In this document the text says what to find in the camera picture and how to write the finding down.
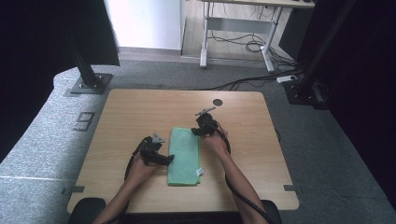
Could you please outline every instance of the wooden table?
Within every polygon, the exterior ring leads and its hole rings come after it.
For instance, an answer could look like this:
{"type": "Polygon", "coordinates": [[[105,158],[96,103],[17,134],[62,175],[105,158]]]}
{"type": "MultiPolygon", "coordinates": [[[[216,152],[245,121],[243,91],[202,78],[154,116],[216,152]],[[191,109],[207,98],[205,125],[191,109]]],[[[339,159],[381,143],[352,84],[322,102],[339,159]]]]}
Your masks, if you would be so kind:
{"type": "Polygon", "coordinates": [[[277,24],[279,23],[280,14],[283,7],[297,7],[297,8],[313,8],[315,4],[293,0],[201,0],[205,2],[204,6],[204,40],[201,46],[201,61],[200,67],[206,68],[207,58],[207,31],[231,31],[241,33],[266,34],[265,45],[261,46],[262,57],[269,73],[274,73],[275,69],[271,62],[268,50],[271,47],[274,38],[277,24]],[[268,6],[276,7],[275,15],[272,21],[254,21],[254,20],[236,20],[228,18],[216,18],[209,15],[210,3],[227,3],[239,5],[253,5],[253,6],[268,6]]]}
{"type": "MultiPolygon", "coordinates": [[[[197,127],[195,113],[223,104],[210,114],[229,132],[233,159],[261,199],[279,209],[299,206],[288,167],[276,138],[270,114],[260,92],[113,90],[106,101],[90,149],[78,177],[83,192],[72,194],[68,211],[82,198],[110,202],[123,182],[128,160],[140,141],[153,133],[165,143],[167,155],[172,127],[197,127]]],[[[218,159],[201,147],[202,183],[195,187],[168,187],[167,168],[158,170],[131,200],[129,213],[235,211],[218,159]]]]}

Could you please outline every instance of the desk leg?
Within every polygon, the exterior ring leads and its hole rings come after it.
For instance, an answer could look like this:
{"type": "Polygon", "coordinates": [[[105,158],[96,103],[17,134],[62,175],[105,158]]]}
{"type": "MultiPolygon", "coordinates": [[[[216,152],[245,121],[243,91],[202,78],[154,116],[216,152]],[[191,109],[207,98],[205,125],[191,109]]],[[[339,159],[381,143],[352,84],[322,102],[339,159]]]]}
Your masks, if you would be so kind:
{"type": "Polygon", "coordinates": [[[201,46],[201,62],[200,62],[200,67],[201,68],[206,68],[206,58],[207,58],[207,23],[209,21],[210,3],[204,2],[204,9],[205,9],[205,15],[204,15],[204,42],[202,43],[202,46],[201,46]]]}
{"type": "Polygon", "coordinates": [[[283,7],[276,8],[275,17],[273,19],[273,24],[271,26],[270,33],[268,34],[267,41],[265,42],[265,45],[263,47],[261,47],[262,57],[264,58],[264,61],[265,61],[265,64],[267,65],[267,70],[269,73],[274,73],[275,69],[272,65],[271,58],[268,54],[268,49],[271,47],[271,42],[274,38],[275,30],[276,30],[277,24],[279,22],[280,14],[282,13],[282,9],[283,9],[283,7]]]}

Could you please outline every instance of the black cloth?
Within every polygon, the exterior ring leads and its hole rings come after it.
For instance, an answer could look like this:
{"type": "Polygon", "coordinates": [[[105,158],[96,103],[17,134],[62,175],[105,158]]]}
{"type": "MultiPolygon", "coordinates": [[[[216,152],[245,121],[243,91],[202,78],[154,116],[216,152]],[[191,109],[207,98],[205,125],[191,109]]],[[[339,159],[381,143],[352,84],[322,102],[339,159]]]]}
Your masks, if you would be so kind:
{"type": "Polygon", "coordinates": [[[67,33],[87,63],[120,65],[103,1],[1,3],[0,161],[47,101],[53,77],[76,67],[67,33]]]}

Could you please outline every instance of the white desk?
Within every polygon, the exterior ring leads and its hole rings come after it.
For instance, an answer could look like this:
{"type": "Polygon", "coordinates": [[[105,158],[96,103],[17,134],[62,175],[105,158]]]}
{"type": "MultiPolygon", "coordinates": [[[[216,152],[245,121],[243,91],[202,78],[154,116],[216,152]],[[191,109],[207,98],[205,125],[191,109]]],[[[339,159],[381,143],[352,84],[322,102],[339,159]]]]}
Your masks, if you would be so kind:
{"type": "Polygon", "coordinates": [[[268,72],[275,72],[271,59],[268,55],[268,49],[274,38],[275,30],[279,22],[279,17],[283,7],[299,7],[312,8],[315,4],[311,1],[309,3],[293,0],[202,0],[205,2],[205,16],[204,16],[204,41],[201,46],[201,68],[206,68],[207,58],[207,31],[231,31],[254,34],[268,34],[265,45],[262,46],[262,57],[267,65],[268,72]],[[209,16],[210,3],[228,3],[241,5],[256,5],[276,7],[275,16],[272,21],[250,21],[250,20],[236,20],[227,18],[216,18],[209,16]]]}

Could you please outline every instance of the gray carpet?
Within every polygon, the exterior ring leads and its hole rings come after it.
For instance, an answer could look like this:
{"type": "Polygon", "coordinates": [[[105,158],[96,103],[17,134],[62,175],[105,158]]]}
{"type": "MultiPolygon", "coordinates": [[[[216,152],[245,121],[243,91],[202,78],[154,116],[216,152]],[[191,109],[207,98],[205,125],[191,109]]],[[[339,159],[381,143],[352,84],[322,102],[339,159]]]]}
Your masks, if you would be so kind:
{"type": "MultiPolygon", "coordinates": [[[[196,63],[121,61],[121,67],[93,69],[114,75],[105,94],[65,97],[78,70],[61,73],[32,125],[0,164],[0,223],[67,221],[70,189],[111,89],[195,90],[268,75],[262,68],[212,64],[202,70],[196,63]],[[81,112],[95,113],[87,132],[73,131],[81,112]]],[[[280,211],[283,223],[396,223],[385,194],[329,111],[290,105],[274,81],[238,90],[264,94],[280,133],[300,201],[297,210],[280,211]]]]}

